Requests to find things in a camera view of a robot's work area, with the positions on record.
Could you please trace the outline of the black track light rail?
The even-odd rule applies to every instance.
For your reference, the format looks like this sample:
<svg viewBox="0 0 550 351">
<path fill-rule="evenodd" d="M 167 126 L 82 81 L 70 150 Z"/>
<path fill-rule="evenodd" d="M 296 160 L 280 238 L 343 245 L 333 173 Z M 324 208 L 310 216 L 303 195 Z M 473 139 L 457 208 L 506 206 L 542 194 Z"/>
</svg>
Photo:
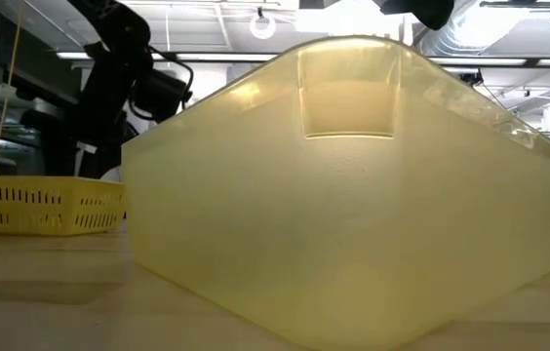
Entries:
<svg viewBox="0 0 550 351">
<path fill-rule="evenodd" d="M 482 8 L 550 10 L 550 1 L 545 0 L 482 0 Z"/>
</svg>

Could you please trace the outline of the silver ventilation duct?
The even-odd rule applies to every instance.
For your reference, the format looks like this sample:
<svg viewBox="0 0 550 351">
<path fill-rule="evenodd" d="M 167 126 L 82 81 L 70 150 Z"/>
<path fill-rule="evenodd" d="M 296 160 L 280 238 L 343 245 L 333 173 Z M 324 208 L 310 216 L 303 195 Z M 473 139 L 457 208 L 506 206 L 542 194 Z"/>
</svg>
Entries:
<svg viewBox="0 0 550 351">
<path fill-rule="evenodd" d="M 476 56 L 505 37 L 529 11 L 482 7 L 482 1 L 455 0 L 445 26 L 424 34 L 415 47 L 426 56 Z"/>
</svg>

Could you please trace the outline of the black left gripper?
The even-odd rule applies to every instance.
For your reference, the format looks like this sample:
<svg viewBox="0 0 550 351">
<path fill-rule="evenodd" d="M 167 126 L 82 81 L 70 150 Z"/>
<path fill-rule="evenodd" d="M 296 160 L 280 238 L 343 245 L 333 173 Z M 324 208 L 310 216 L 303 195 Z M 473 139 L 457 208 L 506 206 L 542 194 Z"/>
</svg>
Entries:
<svg viewBox="0 0 550 351">
<path fill-rule="evenodd" d="M 120 114 L 136 80 L 152 70 L 153 60 L 144 47 L 125 54 L 94 43 L 85 53 L 94 65 L 78 101 L 79 138 L 97 149 L 84 153 L 79 176 L 102 178 L 121 165 L 122 144 L 138 135 L 132 124 L 123 125 Z M 63 121 L 28 109 L 20 122 L 39 132 L 47 176 L 75 174 L 76 143 Z"/>
</svg>

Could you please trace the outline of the large translucent yellow bin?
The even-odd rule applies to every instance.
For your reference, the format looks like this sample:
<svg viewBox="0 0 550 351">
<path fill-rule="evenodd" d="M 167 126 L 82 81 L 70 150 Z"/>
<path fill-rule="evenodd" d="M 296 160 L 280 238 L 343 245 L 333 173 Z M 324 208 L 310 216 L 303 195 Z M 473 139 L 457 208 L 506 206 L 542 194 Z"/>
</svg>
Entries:
<svg viewBox="0 0 550 351">
<path fill-rule="evenodd" d="M 385 351 L 550 272 L 550 138 L 399 42 L 291 48 L 122 148 L 134 260 Z"/>
</svg>

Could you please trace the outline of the small yellow slotted basket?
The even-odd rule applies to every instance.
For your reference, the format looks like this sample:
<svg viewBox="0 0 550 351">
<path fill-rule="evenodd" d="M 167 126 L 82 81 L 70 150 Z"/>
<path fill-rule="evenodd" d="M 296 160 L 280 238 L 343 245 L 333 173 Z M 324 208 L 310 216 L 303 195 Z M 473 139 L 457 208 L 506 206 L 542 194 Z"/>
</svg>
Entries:
<svg viewBox="0 0 550 351">
<path fill-rule="evenodd" d="M 71 236 L 113 231 L 125 213 L 119 182 L 0 175 L 0 234 Z"/>
</svg>

